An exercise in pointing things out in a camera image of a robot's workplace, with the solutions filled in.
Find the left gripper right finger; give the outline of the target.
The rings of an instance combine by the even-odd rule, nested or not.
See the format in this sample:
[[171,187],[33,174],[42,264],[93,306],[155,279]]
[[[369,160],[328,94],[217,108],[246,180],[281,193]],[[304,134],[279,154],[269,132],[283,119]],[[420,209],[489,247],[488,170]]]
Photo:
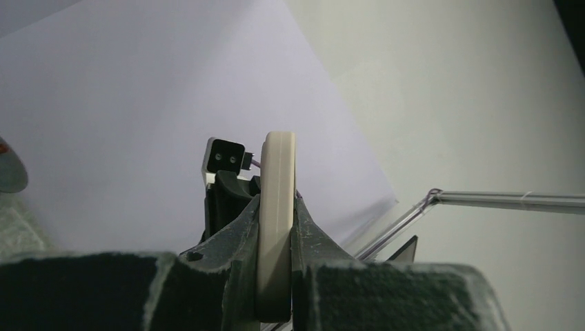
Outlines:
[[508,330],[497,296],[469,265],[359,261],[295,202],[290,233],[294,330]]

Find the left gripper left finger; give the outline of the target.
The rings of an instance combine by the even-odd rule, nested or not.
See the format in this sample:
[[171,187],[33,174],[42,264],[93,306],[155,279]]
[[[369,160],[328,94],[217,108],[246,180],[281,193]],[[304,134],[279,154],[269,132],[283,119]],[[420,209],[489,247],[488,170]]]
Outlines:
[[254,198],[183,254],[21,254],[1,263],[2,330],[258,330]]

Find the phone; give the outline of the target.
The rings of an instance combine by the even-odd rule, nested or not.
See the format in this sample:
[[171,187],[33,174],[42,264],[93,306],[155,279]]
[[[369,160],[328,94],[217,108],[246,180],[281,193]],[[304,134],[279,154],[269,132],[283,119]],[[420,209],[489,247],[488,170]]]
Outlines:
[[255,312],[262,323],[290,319],[291,251],[296,194],[296,137],[269,132],[262,145]]

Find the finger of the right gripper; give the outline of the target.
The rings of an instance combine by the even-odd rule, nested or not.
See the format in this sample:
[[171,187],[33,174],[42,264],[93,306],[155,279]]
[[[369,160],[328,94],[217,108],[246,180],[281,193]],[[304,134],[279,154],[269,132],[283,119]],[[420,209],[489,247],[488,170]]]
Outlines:
[[240,179],[234,172],[219,170],[206,186],[205,230],[201,242],[234,221],[261,191],[259,176]]

